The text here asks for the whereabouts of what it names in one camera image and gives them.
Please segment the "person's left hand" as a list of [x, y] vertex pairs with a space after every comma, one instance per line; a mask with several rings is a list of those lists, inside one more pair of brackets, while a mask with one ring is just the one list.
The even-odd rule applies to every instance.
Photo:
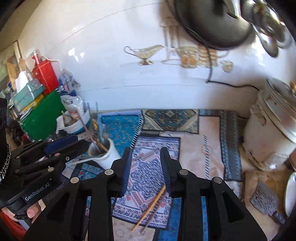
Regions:
[[[31, 223], [33, 223], [37, 219], [37, 217], [40, 215], [40, 213], [44, 210], [45, 207], [46, 206], [45, 206], [43, 200], [41, 199], [37, 203], [35, 203], [34, 205], [32, 205], [31, 207], [29, 207], [27, 209], [27, 216], [28, 216], [29, 220], [31, 221]], [[15, 218], [15, 214], [12, 213], [10, 210], [8, 210], [6, 207], [2, 208], [1, 210], [11, 220], [18, 221]]]

